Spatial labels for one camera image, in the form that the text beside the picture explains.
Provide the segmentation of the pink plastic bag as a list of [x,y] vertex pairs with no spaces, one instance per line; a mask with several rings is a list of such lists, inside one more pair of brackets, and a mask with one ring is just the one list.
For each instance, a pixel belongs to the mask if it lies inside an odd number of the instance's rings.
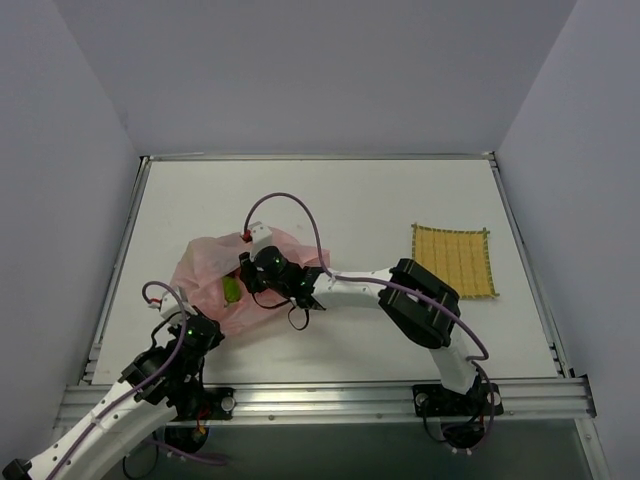
[[250,245],[238,233],[191,240],[177,263],[170,285],[222,333],[234,336],[284,314],[288,305],[271,290],[252,296],[240,280],[239,255]]

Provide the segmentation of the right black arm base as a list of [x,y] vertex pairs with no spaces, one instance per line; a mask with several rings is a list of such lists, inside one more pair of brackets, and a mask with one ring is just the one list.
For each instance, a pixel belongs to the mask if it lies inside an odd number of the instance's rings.
[[453,453],[471,452],[491,431],[495,419],[504,414],[496,384],[477,381],[466,394],[439,384],[412,386],[414,411],[429,438]]

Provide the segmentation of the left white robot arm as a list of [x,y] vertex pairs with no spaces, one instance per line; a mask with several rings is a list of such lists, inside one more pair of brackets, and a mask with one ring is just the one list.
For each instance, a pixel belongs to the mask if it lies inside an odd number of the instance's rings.
[[164,424],[197,419],[211,404],[198,376],[224,334],[203,315],[169,332],[174,338],[139,354],[73,428],[33,458],[9,462],[1,477],[95,479]]

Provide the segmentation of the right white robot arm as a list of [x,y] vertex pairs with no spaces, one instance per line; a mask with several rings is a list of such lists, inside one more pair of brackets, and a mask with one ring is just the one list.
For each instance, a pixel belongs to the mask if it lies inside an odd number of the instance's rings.
[[270,245],[240,254],[239,264],[247,291],[276,293],[283,299],[278,308],[383,311],[411,342],[430,351],[450,409],[464,413],[479,402],[478,363],[489,358],[488,350],[461,320],[459,294],[416,261],[402,258],[371,273],[338,273],[296,264]]

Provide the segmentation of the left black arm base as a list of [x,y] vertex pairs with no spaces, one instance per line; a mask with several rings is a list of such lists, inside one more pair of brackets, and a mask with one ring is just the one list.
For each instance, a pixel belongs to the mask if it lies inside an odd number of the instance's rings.
[[171,447],[186,453],[196,453],[206,443],[209,428],[204,425],[209,420],[231,420],[235,408],[235,390],[229,387],[191,388],[189,396],[177,403],[178,422],[193,422],[191,427],[171,427],[164,429],[163,440]]

